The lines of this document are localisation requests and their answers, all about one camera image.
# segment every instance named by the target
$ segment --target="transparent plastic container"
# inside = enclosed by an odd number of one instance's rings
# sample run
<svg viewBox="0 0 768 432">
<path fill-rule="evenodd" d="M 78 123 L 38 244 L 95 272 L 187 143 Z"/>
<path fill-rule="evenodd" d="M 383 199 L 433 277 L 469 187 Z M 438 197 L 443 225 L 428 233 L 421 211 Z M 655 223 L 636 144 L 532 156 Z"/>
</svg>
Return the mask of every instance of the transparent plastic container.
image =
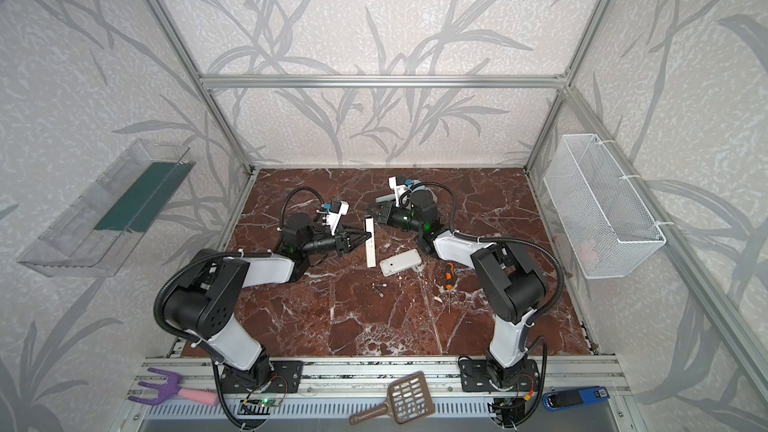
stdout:
<svg viewBox="0 0 768 432">
<path fill-rule="evenodd" d="M 49 277 L 114 276 L 194 165 L 188 151 L 137 140 L 18 261 Z"/>
</svg>

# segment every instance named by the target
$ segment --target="wall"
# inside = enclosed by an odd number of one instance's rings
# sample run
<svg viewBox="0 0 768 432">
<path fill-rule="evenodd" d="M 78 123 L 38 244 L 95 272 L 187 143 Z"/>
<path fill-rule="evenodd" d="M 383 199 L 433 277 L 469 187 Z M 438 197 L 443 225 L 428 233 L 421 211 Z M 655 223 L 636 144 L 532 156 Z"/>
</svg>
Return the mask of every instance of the wall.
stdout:
<svg viewBox="0 0 768 432">
<path fill-rule="evenodd" d="M 232 89 L 217 100 L 254 163 L 522 167 L 553 98 L 551 89 Z M 435 106 L 413 114 L 409 101 Z"/>
<path fill-rule="evenodd" d="M 244 176 L 140 0 L 0 0 L 0 429 L 106 430 L 171 338 L 156 291 L 219 235 Z M 197 165 L 112 278 L 16 258 L 137 138 Z"/>
<path fill-rule="evenodd" d="M 576 85 L 768 344 L 765 24 L 766 0 L 618 0 Z M 541 183 L 556 137 L 583 131 L 567 109 L 559 125 L 532 175 L 558 249 L 578 271 Z M 649 428 L 768 430 L 762 403 L 665 254 L 623 279 L 574 272 L 574 281 Z"/>
<path fill-rule="evenodd" d="M 562 73 L 595 1 L 164 0 L 206 74 L 409 75 Z M 254 161 L 285 166 L 519 165 L 551 98 L 541 90 L 218 94 Z"/>
</svg>

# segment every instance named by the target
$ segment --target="metal frame bar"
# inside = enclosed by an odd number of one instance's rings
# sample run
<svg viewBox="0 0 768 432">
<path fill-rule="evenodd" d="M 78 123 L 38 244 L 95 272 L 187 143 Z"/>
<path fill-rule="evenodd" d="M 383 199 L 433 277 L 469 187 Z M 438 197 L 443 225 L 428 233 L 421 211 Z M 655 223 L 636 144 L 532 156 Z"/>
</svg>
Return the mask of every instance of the metal frame bar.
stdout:
<svg viewBox="0 0 768 432">
<path fill-rule="evenodd" d="M 200 81 L 207 89 L 386 87 L 432 89 L 557 89 L 564 76 L 346 76 L 346 75 L 212 75 Z"/>
<path fill-rule="evenodd" d="M 226 120 L 226 117 L 219 109 L 216 101 L 213 100 L 208 91 L 206 91 L 206 89 L 203 87 L 203 84 L 200 83 L 200 72 L 197 70 L 197 67 L 192 59 L 192 54 L 189 52 L 186 45 L 182 41 L 181 34 L 179 34 L 176 25 L 170 18 L 170 14 L 168 14 L 168 11 L 165 9 L 163 1 L 142 1 L 149 9 L 149 12 L 155 19 L 155 22 L 157 22 L 158 27 L 165 36 L 165 39 L 168 41 L 170 48 L 176 54 L 182 69 L 184 69 L 184 72 L 187 74 L 187 77 L 192 83 L 192 87 L 195 88 L 195 91 L 200 97 L 200 100 L 208 109 L 208 113 L 214 119 L 214 123 L 216 126 L 218 126 L 219 130 L 221 130 L 221 133 L 224 134 L 224 138 L 226 139 L 227 143 L 229 143 L 230 147 L 232 147 L 232 150 L 234 151 L 237 158 L 243 163 L 243 167 L 250 172 L 252 165 L 248 159 L 248 155 L 246 154 L 245 149 L 243 148 L 243 145 L 240 144 L 240 141 L 237 139 L 237 136 L 232 130 L 232 126 L 229 124 L 229 121 Z"/>
<path fill-rule="evenodd" d="M 237 222 L 240 220 L 240 215 L 243 213 L 243 208 L 245 207 L 245 202 L 248 200 L 250 191 L 254 188 L 254 184 L 256 184 L 256 176 L 259 174 L 259 170 L 260 168 L 255 168 L 251 171 L 248 180 L 246 180 L 240 188 L 240 194 L 237 196 L 237 203 L 230 210 L 230 215 L 226 218 L 226 223 L 222 227 L 221 233 L 214 244 L 216 250 L 224 250 L 226 244 L 230 241 L 230 237 L 237 226 Z"/>
<path fill-rule="evenodd" d="M 600 29 L 602 28 L 603 23 L 605 22 L 606 17 L 608 17 L 610 9 L 613 7 L 615 2 L 616 0 L 598 0 L 598 2 L 594 5 L 592 14 L 590 15 L 589 21 L 587 22 L 587 26 L 584 28 L 584 32 L 581 34 L 581 39 L 576 45 L 576 51 L 574 52 L 568 67 L 565 69 L 565 85 L 570 86 L 574 80 L 576 80 L 576 76 L 586 61 L 592 44 L 598 37 Z M 533 144 L 533 149 L 528 155 L 528 160 L 525 163 L 525 170 L 530 170 L 530 168 L 533 167 L 536 158 L 538 158 L 538 154 L 542 150 L 544 140 L 547 139 L 550 131 L 554 127 L 554 124 L 560 117 L 560 111 L 562 109 L 561 94 L 559 93 L 555 99 L 556 100 L 552 104 L 549 114 L 547 114 L 547 119 L 544 120 L 544 126 L 539 132 L 538 137 L 536 138 L 536 142 Z"/>
<path fill-rule="evenodd" d="M 604 141 L 613 140 L 609 131 L 605 129 L 578 90 L 566 86 L 564 98 L 587 132 L 597 134 Z M 639 175 L 624 151 L 615 142 L 604 144 L 625 174 Z M 667 214 L 645 181 L 639 177 L 633 179 L 635 189 L 651 215 L 661 222 L 673 222 L 672 217 Z M 765 348 L 744 322 L 741 313 L 736 310 L 736 306 L 728 299 L 722 287 L 715 282 L 682 231 L 677 226 L 664 227 L 666 227 L 664 234 L 667 236 L 667 245 L 664 250 L 667 257 L 704 311 L 706 318 L 720 332 L 723 343 L 736 363 L 744 370 L 755 392 L 768 407 L 768 355 Z"/>
<path fill-rule="evenodd" d="M 531 356 L 541 360 L 540 356 Z M 295 358 L 274 358 L 292 360 Z M 435 398 L 494 398 L 510 397 L 510 392 L 463 392 L 459 377 L 457 356 L 400 356 L 400 357 L 305 357 L 302 381 L 295 399 L 307 398 L 377 398 L 386 395 L 387 387 L 396 378 L 413 372 L 424 372 L 429 391 Z M 147 358 L 137 372 L 126 395 L 146 392 L 138 385 L 140 380 L 162 383 L 165 378 L 149 374 L 155 367 L 170 370 L 181 376 L 180 385 L 190 389 L 212 390 L 214 377 L 208 358 Z M 615 355 L 552 355 L 547 362 L 547 387 L 577 388 L 600 384 L 608 388 L 610 408 L 621 432 L 640 430 L 634 425 L 631 391 Z M 228 394 L 226 398 L 244 398 L 246 394 Z M 255 397 L 269 397 L 257 394 Z M 127 432 L 139 430 L 148 406 L 124 400 L 110 430 Z"/>
<path fill-rule="evenodd" d="M 592 11 L 592 15 L 587 22 L 587 26 L 584 28 L 584 33 L 581 35 L 581 39 L 576 46 L 576 52 L 574 53 L 571 64 L 566 69 L 568 76 L 567 84 L 571 85 L 576 76 L 578 75 L 582 65 L 587 59 L 590 49 L 594 40 L 598 37 L 600 29 L 605 23 L 605 19 L 610 13 L 610 9 L 613 8 L 616 0 L 598 0 Z"/>
</svg>

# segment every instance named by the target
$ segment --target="wire basket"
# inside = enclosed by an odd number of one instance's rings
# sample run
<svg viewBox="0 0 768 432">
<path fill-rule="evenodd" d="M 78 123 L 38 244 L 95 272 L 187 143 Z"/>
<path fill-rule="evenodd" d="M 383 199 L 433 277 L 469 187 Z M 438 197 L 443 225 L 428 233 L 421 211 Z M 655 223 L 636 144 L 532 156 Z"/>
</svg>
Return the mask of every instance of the wire basket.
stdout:
<svg viewBox="0 0 768 432">
<path fill-rule="evenodd" d="M 562 136 L 544 184 L 586 278 L 624 277 L 667 242 L 595 134 Z"/>
</svg>

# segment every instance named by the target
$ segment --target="screwdriver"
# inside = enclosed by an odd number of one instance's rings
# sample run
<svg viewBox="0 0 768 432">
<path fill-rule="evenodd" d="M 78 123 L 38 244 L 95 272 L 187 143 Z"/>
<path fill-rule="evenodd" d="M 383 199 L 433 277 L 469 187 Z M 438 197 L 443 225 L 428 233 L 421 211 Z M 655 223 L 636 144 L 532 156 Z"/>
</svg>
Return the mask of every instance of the screwdriver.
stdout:
<svg viewBox="0 0 768 432">
<path fill-rule="evenodd" d="M 453 286 L 456 285 L 456 277 L 453 273 L 453 264 L 446 264 L 446 290 L 448 291 L 448 313 L 451 313 L 451 296 L 453 295 Z"/>
</svg>

